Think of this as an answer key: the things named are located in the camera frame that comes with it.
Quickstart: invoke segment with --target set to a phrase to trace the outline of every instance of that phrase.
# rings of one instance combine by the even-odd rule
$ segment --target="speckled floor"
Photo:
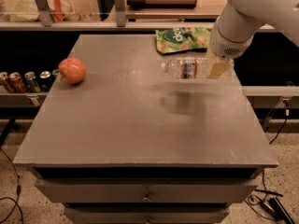
[[[30,120],[17,120],[17,123],[20,125],[19,130],[12,130],[2,146],[3,150],[11,159],[14,158],[14,155],[20,147],[21,141],[31,125]],[[280,125],[281,122],[279,121],[275,121],[271,124],[269,133],[266,134],[269,141],[275,137]],[[0,132],[2,132],[4,126],[5,120],[1,120]],[[287,122],[282,133],[271,145],[271,149],[278,158],[279,167],[265,170],[265,184],[268,189],[284,195],[283,198],[280,198],[280,201],[283,203],[294,222],[299,223],[299,122],[291,120]],[[49,202],[35,188],[35,178],[26,168],[17,167],[17,170],[21,176],[21,196],[19,204],[23,212],[25,224],[71,223],[67,217],[64,216],[63,207],[60,204]],[[262,179],[260,176],[259,180],[261,183],[259,188],[262,189]],[[16,187],[17,181],[13,168],[3,153],[0,153],[0,198],[16,198]],[[12,201],[0,201],[0,223],[9,213],[12,206]],[[263,216],[270,217],[258,206],[255,206],[254,208]],[[235,203],[231,206],[230,210],[231,213],[224,219],[222,222],[223,224],[276,223],[259,217],[246,203]],[[20,223],[19,211],[16,209],[11,217],[4,223]]]

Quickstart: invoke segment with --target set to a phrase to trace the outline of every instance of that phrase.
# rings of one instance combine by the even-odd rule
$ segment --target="black cable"
[[[282,194],[280,194],[278,192],[275,192],[275,191],[271,191],[271,190],[256,189],[255,191],[259,191],[259,192],[263,192],[263,193],[268,193],[268,194],[275,195],[275,196],[278,196],[278,197],[283,197]]]
[[[270,145],[277,139],[277,137],[279,136],[281,130],[283,129],[283,127],[285,126],[285,124],[286,124],[287,121],[288,121],[288,118],[286,118],[286,119],[284,120],[283,124],[281,125],[280,129],[278,130],[277,135],[274,137],[274,139],[272,139],[272,140],[270,141],[270,143],[269,143]]]
[[[264,170],[262,171],[262,183],[263,183],[263,189],[264,189],[264,197],[261,199],[260,197],[258,197],[257,195],[253,195],[253,194],[250,194],[250,196],[248,197],[247,200],[245,200],[245,203],[252,209],[252,211],[259,215],[260,217],[264,218],[264,219],[267,219],[267,220],[273,220],[273,221],[276,221],[275,219],[273,218],[269,218],[269,217],[265,217],[263,216],[262,214],[260,214],[257,210],[255,210],[253,208],[253,206],[255,205],[260,205],[261,203],[265,202],[267,196],[268,196],[268,191],[267,191],[267,187],[265,185],[265,173],[264,173]]]
[[[11,216],[11,214],[13,213],[13,211],[15,210],[16,207],[18,207],[19,209],[19,212],[20,212],[20,215],[21,215],[21,223],[24,223],[23,221],[23,215],[22,215],[22,210],[20,208],[20,206],[18,205],[18,201],[19,201],[19,198],[20,198],[20,194],[21,194],[21,185],[20,185],[20,176],[18,174],[18,171],[15,167],[15,165],[13,164],[12,160],[10,159],[10,157],[7,155],[7,153],[0,147],[0,150],[3,152],[3,154],[7,157],[7,159],[9,160],[9,162],[11,163],[13,169],[14,169],[14,172],[16,174],[16,177],[17,177],[17,190],[16,190],[16,193],[17,193],[17,200],[13,200],[12,198],[9,198],[9,197],[4,197],[4,198],[0,198],[0,201],[3,201],[3,200],[11,200],[12,202],[14,202],[14,206],[12,207],[11,211],[9,212],[9,214],[3,219],[3,220],[0,220],[0,224],[1,223],[4,223],[7,219],[9,219],[9,217]]]
[[[256,211],[253,207],[252,207],[252,205],[250,204],[250,203],[248,203],[247,201],[245,201],[245,203],[251,208],[251,210],[253,211],[253,212],[255,212],[257,215],[259,215],[260,217],[262,217],[262,218],[264,218],[264,219],[267,219],[267,220],[273,220],[273,221],[276,221],[275,219],[273,219],[273,218],[269,218],[269,217],[265,217],[265,216],[263,216],[262,214],[260,214],[258,211]]]

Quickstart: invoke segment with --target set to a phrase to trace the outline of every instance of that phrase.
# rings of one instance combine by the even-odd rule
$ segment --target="red apple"
[[[58,70],[64,80],[71,85],[81,82],[86,75],[84,63],[78,58],[66,58],[58,64]]]

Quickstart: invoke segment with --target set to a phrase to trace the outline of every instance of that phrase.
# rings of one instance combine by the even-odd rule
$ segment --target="soda can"
[[[16,91],[14,86],[11,84],[11,81],[9,80],[9,76],[7,72],[1,72],[0,73],[0,84],[9,92],[13,93]]]
[[[14,88],[18,93],[25,93],[28,90],[26,83],[23,81],[23,78],[20,73],[14,72],[9,75],[9,80],[11,81]]]
[[[53,70],[52,71],[52,75],[53,75],[53,77],[54,77],[54,79],[59,75],[59,70],[58,69],[56,69],[56,70]]]
[[[53,84],[53,75],[50,71],[43,71],[40,73],[41,86],[43,91],[49,91]]]
[[[36,80],[36,74],[32,71],[25,74],[25,79],[32,92],[39,93],[41,91],[38,82]]]

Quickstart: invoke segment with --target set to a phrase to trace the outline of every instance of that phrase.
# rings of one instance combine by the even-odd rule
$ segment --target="chip bag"
[[[179,27],[156,31],[157,50],[161,54],[192,49],[207,49],[210,32],[203,27]]]

